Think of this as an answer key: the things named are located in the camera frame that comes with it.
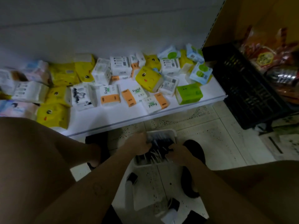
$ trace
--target light blue tissue pack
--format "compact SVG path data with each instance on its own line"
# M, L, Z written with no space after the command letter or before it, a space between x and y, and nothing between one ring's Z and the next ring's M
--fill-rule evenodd
M192 79L196 82L201 83L202 85L205 85L207 84L207 81L212 71L212 68L207 67L205 64L200 64L199 62L197 62L190 74L189 79Z
M186 51L187 51L187 58L193 60L194 62L198 62L200 64L204 63L204 57L201 49L196 49L194 46L188 43L186 45Z
M178 51L174 45L170 45L158 53L157 56L159 59L176 59L181 57L181 52Z

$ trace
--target person's left hand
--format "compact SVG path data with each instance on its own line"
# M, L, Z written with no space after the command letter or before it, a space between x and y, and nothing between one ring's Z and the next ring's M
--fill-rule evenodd
M147 134L143 133L134 133L126 141L124 146L127 149L132 149L135 155L143 155L149 151L152 147L151 143L147 143Z

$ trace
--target black basket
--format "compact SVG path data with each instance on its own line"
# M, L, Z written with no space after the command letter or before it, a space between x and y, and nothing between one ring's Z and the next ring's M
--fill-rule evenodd
M232 43L202 51L206 61L217 60L213 75L228 95L225 104L243 129L299 110L283 100Z

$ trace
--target yellow tissue pack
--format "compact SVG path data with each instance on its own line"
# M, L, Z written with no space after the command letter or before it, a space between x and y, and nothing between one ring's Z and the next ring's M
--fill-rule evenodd
M181 49L181 57L178 60L181 66L180 74L187 74L189 69L191 67L194 68L194 65L196 64L194 61L187 58L187 51L184 49Z
M71 89L66 86L50 88L46 96L45 104L46 105L61 104L66 107L71 107L72 106Z
M61 104L41 105L37 110L36 121L46 127L67 129L69 126L69 108Z
M140 86L152 93L155 93L164 81L162 75L147 66L140 69L135 79Z
M145 58L145 66L153 69L153 68L157 68L158 71L160 71L161 69L161 63L157 57L157 55L144 55L144 58Z
M74 58L75 69L81 82L92 82L92 70L95 67L95 59L92 54L78 53Z
M80 83L74 63L50 64L49 70L55 86L72 86Z

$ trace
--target shoe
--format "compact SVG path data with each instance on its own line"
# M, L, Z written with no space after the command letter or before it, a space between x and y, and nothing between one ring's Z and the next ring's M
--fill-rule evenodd
M187 149L191 152L191 154L202 161L202 163L205 165L205 157L204 157L204 151L202 150L202 147L199 143L197 143L194 140L187 140L184 142L183 146L187 147ZM184 193L190 197L190 198L197 198L199 197L198 192L194 192L192 189L192 176L190 171L187 167L183 167L183 173L181 177L181 187L184 191Z
M85 138L85 144L97 144L101 149L101 160L100 163L105 162L110 157L110 152L107 146L108 132L97 133ZM90 170L94 170L95 167L87 163Z

